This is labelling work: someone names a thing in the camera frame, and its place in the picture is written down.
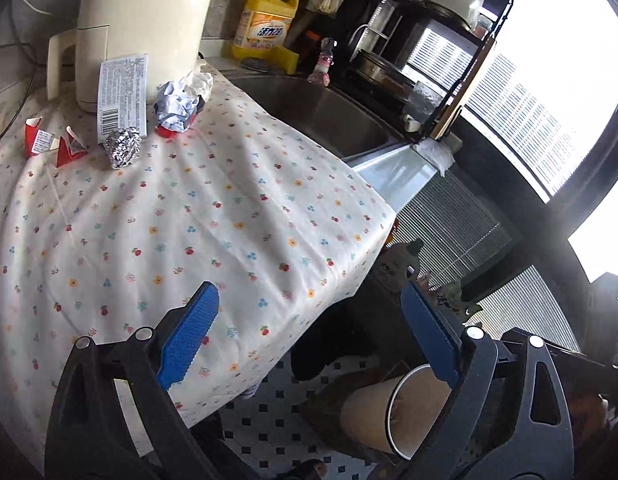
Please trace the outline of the person's right hand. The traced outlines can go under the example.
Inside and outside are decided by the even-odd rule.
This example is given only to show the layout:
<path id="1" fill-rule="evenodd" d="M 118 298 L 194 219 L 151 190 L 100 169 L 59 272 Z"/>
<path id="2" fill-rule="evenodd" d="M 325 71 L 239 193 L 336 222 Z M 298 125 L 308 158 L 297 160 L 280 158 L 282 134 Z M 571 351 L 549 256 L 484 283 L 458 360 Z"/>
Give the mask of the person's right hand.
<path id="1" fill-rule="evenodd" d="M 568 401 L 574 445 L 580 446 L 606 426 L 608 401 L 598 394 L 587 394 Z"/>

